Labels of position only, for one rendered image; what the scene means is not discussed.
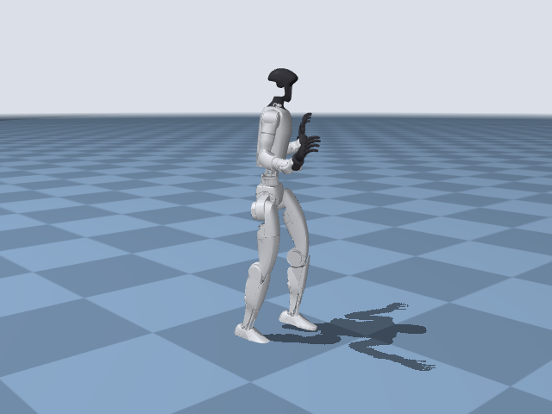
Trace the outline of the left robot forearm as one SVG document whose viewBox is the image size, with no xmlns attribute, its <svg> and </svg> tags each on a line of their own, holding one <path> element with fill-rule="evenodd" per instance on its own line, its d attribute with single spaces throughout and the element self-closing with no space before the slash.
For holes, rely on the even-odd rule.
<svg viewBox="0 0 552 414">
<path fill-rule="evenodd" d="M 288 146 L 286 155 L 295 154 L 299 150 L 300 146 L 301 146 L 301 144 L 299 143 L 299 139 L 297 141 L 289 142 L 289 146 Z"/>
</svg>

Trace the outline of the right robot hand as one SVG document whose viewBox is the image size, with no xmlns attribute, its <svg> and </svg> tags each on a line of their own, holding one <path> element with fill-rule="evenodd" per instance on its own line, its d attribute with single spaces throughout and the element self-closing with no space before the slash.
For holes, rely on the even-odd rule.
<svg viewBox="0 0 552 414">
<path fill-rule="evenodd" d="M 316 136 L 316 135 L 315 136 L 310 136 L 307 139 L 305 139 L 305 141 L 302 143 L 302 145 L 300 146 L 297 153 L 292 156 L 292 161 L 293 161 L 292 170 L 293 171 L 298 171 L 300 169 L 300 167 L 304 164 L 304 158 L 308 153 L 318 152 L 317 149 L 311 148 L 311 147 L 320 147 L 320 145 L 318 145 L 318 144 L 311 144 L 311 143 L 314 143 L 314 142 L 321 142 L 318 139 L 320 139 L 320 137 Z"/>
</svg>

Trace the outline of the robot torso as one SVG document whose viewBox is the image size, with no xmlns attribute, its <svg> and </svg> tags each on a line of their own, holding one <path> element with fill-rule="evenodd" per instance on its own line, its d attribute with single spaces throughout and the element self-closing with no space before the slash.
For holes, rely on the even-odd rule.
<svg viewBox="0 0 552 414">
<path fill-rule="evenodd" d="M 274 105 L 276 106 L 274 107 Z M 273 106 L 265 107 L 260 114 L 257 152 L 256 152 L 256 166 L 264 167 L 258 162 L 258 155 L 260 150 L 260 134 L 261 134 L 261 117 L 264 111 L 276 110 L 280 115 L 279 126 L 276 129 L 274 143 L 271 152 L 275 156 L 279 156 L 281 159 L 285 159 L 287 149 L 292 135 L 292 117 L 289 110 L 284 110 L 282 104 L 274 103 Z M 265 167 L 264 167 L 265 168 Z M 278 207 L 283 199 L 284 188 L 283 184 L 279 182 L 279 171 L 273 172 L 266 168 L 266 171 L 261 175 L 260 184 L 256 187 L 256 200 L 263 195 L 269 195 L 270 201 L 275 203 Z M 256 201 L 257 202 L 257 201 Z"/>
</svg>

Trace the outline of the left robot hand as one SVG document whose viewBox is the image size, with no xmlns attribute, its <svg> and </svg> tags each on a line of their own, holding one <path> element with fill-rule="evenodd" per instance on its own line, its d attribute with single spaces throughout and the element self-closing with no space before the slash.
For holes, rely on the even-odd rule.
<svg viewBox="0 0 552 414">
<path fill-rule="evenodd" d="M 307 113 L 303 116 L 303 119 L 302 119 L 302 122 L 300 123 L 300 126 L 299 126 L 299 131 L 298 131 L 298 137 L 297 139 L 299 139 L 299 143 L 302 145 L 302 143 L 305 141 L 305 139 L 307 139 L 307 135 L 304 134 L 305 132 L 305 124 L 307 122 L 310 122 L 310 119 L 311 117 L 311 114 L 312 113 Z"/>
</svg>

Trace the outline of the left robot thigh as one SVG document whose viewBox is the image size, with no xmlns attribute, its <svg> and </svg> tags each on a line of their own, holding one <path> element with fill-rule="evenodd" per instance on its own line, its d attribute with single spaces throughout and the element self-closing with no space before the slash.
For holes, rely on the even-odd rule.
<svg viewBox="0 0 552 414">
<path fill-rule="evenodd" d="M 284 209 L 283 221 L 295 243 L 287 254 L 287 261 L 294 267 L 301 267 L 307 260 L 309 252 L 309 233 L 304 212 L 289 188 L 284 188 L 283 199 L 277 209 Z"/>
</svg>

